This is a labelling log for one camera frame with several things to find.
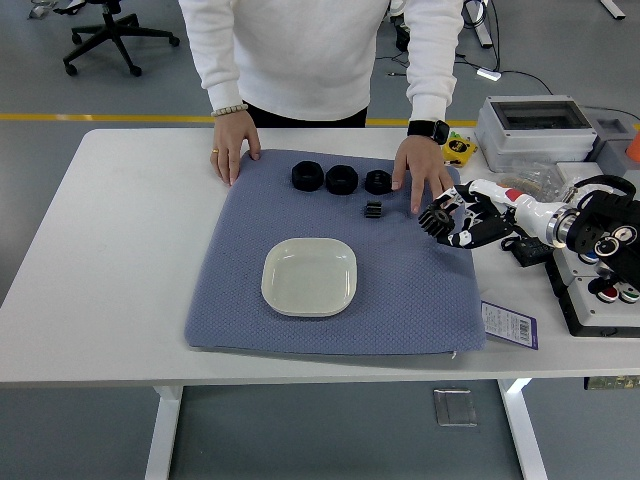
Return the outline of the person's right hand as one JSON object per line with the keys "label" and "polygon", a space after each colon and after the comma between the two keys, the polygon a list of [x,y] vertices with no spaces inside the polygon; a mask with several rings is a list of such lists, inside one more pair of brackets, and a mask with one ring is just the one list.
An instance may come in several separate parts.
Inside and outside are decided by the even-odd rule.
{"label": "person's right hand", "polygon": [[244,142],[248,144],[250,159],[257,161],[261,154],[258,130],[246,110],[215,118],[210,163],[218,178],[228,186],[239,177]]}

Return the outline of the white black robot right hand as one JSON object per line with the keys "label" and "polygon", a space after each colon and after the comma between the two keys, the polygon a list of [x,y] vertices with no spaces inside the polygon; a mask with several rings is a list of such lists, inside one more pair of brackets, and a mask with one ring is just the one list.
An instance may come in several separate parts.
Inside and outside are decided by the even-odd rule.
{"label": "white black robot right hand", "polygon": [[439,243],[456,248],[481,247],[514,231],[562,248],[555,231],[563,208],[562,203],[539,202],[515,188],[478,179],[446,190],[418,222]]}

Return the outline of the person's left hand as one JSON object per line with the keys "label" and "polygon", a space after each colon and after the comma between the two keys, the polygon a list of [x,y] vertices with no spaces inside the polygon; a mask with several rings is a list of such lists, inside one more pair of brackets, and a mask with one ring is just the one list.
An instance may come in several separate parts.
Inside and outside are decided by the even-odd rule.
{"label": "person's left hand", "polygon": [[399,145],[391,176],[393,191],[403,188],[406,172],[411,177],[410,211],[413,214],[419,213],[426,188],[436,198],[454,185],[441,147],[423,136],[407,136]]}

